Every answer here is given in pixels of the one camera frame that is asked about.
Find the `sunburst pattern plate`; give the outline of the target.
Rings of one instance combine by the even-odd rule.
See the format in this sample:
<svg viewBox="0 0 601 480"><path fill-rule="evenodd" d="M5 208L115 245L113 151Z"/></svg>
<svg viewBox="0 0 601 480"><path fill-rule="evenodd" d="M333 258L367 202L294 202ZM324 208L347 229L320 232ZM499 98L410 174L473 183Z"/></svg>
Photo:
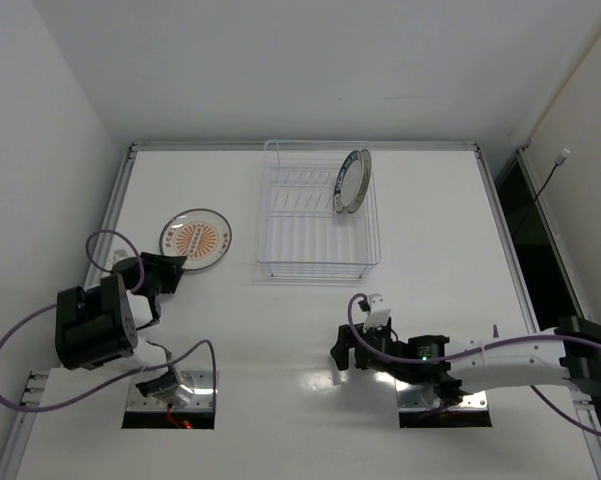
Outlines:
<svg viewBox="0 0 601 480"><path fill-rule="evenodd" d="M232 239L232 228L223 215L196 208L169 220L160 234L159 249L164 256L184 257L186 272L201 272L222 260Z"/></svg>

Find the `green rim lettered plate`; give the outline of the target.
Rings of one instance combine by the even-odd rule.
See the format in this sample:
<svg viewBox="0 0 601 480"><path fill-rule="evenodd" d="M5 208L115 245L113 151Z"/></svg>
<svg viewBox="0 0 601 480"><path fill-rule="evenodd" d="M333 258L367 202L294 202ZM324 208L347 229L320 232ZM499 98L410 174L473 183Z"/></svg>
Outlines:
<svg viewBox="0 0 601 480"><path fill-rule="evenodd" d="M333 189L333 207L336 213L346 213L358 196L363 176L363 156L360 150L347 155L342 163Z"/></svg>

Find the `white plate floral emblem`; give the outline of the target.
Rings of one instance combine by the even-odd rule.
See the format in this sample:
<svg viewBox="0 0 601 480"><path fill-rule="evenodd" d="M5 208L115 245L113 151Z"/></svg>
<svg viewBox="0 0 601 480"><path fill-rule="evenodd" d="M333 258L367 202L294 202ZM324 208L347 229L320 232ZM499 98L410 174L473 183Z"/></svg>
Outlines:
<svg viewBox="0 0 601 480"><path fill-rule="evenodd" d="M372 157L368 149L360 151L362 155L362 176L357 195L348 208L350 214L356 213L362 206L366 197L372 175Z"/></svg>

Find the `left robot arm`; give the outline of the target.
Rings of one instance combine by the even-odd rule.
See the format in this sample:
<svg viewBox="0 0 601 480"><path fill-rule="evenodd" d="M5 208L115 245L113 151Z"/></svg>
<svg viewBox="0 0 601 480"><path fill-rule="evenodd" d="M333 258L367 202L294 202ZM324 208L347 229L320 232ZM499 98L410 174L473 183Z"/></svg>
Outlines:
<svg viewBox="0 0 601 480"><path fill-rule="evenodd" d="M114 262L100 283L57 294L55 350L69 370L107 367L129 372L146 398L184 407L194 385L172 365L172 352L141 333L160 323L158 297L176 292L185 256L143 252Z"/></svg>

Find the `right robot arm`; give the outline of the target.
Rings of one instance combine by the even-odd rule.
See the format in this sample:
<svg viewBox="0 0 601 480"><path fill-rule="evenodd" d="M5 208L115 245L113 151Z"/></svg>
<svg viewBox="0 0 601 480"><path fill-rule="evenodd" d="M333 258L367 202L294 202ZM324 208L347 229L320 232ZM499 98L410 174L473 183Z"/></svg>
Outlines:
<svg viewBox="0 0 601 480"><path fill-rule="evenodd" d="M386 373L444 405L482 391L542 385L601 397L601 325L577 316L538 334L487 342L444 335L402 342L389 325L342 325L330 355L340 371Z"/></svg>

